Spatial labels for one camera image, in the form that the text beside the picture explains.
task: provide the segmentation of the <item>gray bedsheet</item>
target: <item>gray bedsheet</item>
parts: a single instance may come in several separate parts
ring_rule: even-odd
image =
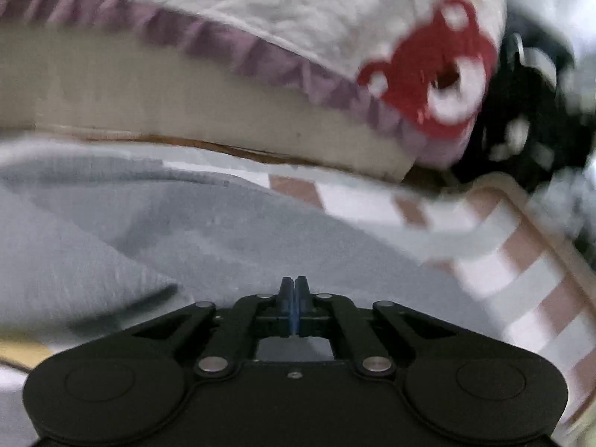
[[[160,161],[51,156],[0,167],[0,324],[109,334],[194,300],[227,305],[283,276],[360,306],[395,300],[497,337],[457,281],[291,198]],[[0,446],[35,434],[0,392]]]

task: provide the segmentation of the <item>yellow fabric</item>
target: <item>yellow fabric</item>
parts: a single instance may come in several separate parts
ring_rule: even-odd
[[[53,355],[38,340],[23,333],[0,333],[0,361],[31,370]]]

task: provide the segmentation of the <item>beige panel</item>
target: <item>beige panel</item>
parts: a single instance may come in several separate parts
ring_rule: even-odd
[[[401,179],[396,140],[296,91],[232,75],[129,34],[0,25],[2,120],[156,133],[265,150]]]

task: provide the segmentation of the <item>red bear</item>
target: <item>red bear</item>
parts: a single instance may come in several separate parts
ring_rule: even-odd
[[[434,10],[432,22],[401,41],[390,62],[366,64],[358,83],[384,76],[383,101],[425,135],[456,139],[476,118],[498,54],[470,2],[441,0]]]

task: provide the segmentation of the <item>purple ruffled trim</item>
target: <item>purple ruffled trim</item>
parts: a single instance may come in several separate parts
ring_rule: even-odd
[[[248,32],[200,16],[134,0],[0,0],[0,19],[127,30],[151,44],[217,59],[237,74],[297,89],[312,104],[350,112],[380,135],[397,138],[420,164],[448,167],[467,146],[467,138],[427,138],[368,89]]]

